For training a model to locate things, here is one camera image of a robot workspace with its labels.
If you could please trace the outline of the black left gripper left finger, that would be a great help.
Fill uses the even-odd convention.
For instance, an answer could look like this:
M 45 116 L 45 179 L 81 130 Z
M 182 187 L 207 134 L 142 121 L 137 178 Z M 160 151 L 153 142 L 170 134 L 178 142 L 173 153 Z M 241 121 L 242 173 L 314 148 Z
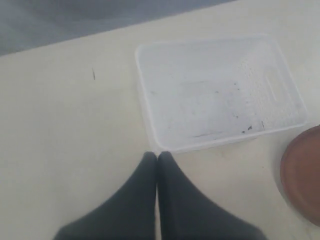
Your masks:
M 124 185 L 106 202 L 63 226 L 56 240 L 154 240 L 157 156 L 145 152 Z

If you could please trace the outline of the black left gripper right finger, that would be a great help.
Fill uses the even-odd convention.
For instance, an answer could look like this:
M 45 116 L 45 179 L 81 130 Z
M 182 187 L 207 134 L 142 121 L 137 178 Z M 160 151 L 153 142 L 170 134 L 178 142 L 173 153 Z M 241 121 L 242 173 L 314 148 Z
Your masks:
M 183 173 L 173 155 L 157 160 L 161 237 L 164 240 L 264 240 L 256 226 L 206 197 Z

